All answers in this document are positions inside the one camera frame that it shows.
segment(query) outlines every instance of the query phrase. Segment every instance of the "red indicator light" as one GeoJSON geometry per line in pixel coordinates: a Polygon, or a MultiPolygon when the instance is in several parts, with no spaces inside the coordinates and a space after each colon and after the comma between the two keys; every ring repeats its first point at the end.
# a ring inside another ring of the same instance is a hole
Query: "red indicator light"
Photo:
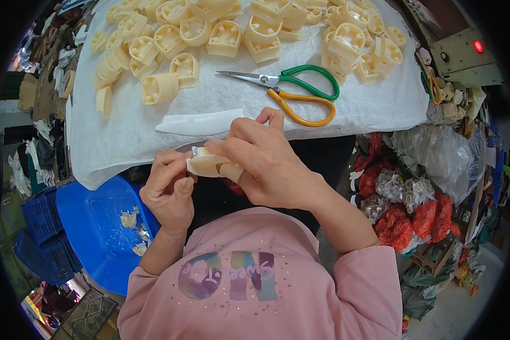
{"type": "Polygon", "coordinates": [[[474,48],[476,48],[476,51],[478,51],[480,53],[483,52],[482,44],[477,40],[474,42],[474,48]]]}

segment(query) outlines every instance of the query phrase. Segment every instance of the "blue plastic basin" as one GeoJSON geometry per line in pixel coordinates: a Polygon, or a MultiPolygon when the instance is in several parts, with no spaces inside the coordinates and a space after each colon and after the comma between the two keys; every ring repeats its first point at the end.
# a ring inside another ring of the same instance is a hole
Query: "blue plastic basin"
{"type": "Polygon", "coordinates": [[[56,191],[62,225],[88,275],[102,288],[122,296],[127,295],[128,276],[141,259],[132,247],[142,239],[133,229],[122,226],[121,211],[132,212],[138,206],[151,240],[160,227],[140,200],[139,191],[140,187],[120,176],[109,179],[95,191],[87,190],[77,181],[56,191]]]}

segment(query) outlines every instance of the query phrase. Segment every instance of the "hand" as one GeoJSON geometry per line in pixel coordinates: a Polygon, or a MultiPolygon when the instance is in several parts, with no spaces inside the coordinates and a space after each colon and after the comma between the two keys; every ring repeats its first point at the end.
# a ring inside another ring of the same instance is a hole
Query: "hand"
{"type": "Polygon", "coordinates": [[[170,237],[185,235],[195,215],[191,194],[196,177],[187,174],[186,159],[190,157],[190,152],[158,153],[147,183],[140,189],[143,203],[170,237]]]}
{"type": "Polygon", "coordinates": [[[206,146],[245,169],[238,185],[253,204],[310,210],[317,196],[331,188],[292,150],[283,133],[284,117],[282,111],[266,107],[255,120],[235,119],[224,141],[206,146]]]}

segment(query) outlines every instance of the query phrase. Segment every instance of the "woman's right hand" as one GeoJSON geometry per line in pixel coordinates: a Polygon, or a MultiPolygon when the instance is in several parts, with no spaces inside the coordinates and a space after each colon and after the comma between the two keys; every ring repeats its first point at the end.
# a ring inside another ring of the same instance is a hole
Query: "woman's right hand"
{"type": "Polygon", "coordinates": [[[205,146],[245,169],[238,185],[253,204],[310,210],[318,195],[332,188],[294,153],[283,133],[284,117],[282,111],[266,107],[255,120],[235,119],[225,140],[205,146]]]}

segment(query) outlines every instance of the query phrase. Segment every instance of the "woman's left hand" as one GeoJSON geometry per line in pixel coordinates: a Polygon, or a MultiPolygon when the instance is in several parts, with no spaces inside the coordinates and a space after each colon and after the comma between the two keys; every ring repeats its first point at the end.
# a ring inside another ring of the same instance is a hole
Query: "woman's left hand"
{"type": "Polygon", "coordinates": [[[167,150],[158,153],[146,185],[140,189],[143,203],[170,237],[182,237],[191,225],[195,208],[191,194],[196,177],[188,175],[190,152],[167,150]]]}

